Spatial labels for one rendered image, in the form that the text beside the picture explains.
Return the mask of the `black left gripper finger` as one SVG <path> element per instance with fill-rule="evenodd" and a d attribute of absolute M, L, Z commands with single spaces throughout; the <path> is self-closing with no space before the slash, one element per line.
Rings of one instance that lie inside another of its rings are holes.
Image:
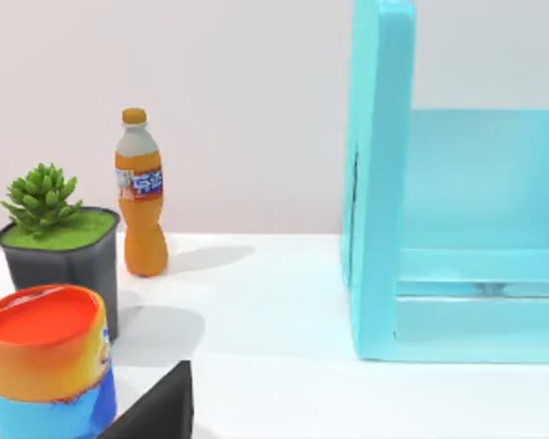
<path fill-rule="evenodd" d="M 192 439 L 191 362 L 180 361 L 97 439 Z"/>

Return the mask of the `orange and blue can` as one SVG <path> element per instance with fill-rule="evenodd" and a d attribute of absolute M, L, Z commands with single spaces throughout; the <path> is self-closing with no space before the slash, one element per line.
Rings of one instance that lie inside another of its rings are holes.
<path fill-rule="evenodd" d="M 0 439 L 95 439 L 117 411 L 101 297 L 47 284 L 0 299 Z"/>

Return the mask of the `green plant in grey pot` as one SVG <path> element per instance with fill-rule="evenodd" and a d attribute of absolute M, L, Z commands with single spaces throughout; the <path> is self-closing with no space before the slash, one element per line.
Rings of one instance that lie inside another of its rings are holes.
<path fill-rule="evenodd" d="M 76 177 L 53 164 L 38 164 L 7 187 L 9 223 L 0 230 L 17 290 L 42 284 L 74 284 L 105 304 L 109 339 L 119 335 L 116 230 L 120 215 L 70 200 Z"/>

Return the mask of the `orange soda bottle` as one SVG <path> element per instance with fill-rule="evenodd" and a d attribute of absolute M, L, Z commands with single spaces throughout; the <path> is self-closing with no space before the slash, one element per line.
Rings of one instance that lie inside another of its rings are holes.
<path fill-rule="evenodd" d="M 125 223 L 124 261 L 129 273 L 153 277 L 167 268 L 159 221 L 164 201 L 161 154 L 141 108 L 122 110 L 124 134 L 115 148 L 118 202 Z"/>

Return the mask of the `light blue rack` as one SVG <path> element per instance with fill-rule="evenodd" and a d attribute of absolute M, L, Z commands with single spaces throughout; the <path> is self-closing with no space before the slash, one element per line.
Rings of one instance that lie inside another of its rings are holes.
<path fill-rule="evenodd" d="M 353 0 L 340 259 L 361 359 L 549 363 L 549 109 L 411 106 L 412 0 Z"/>

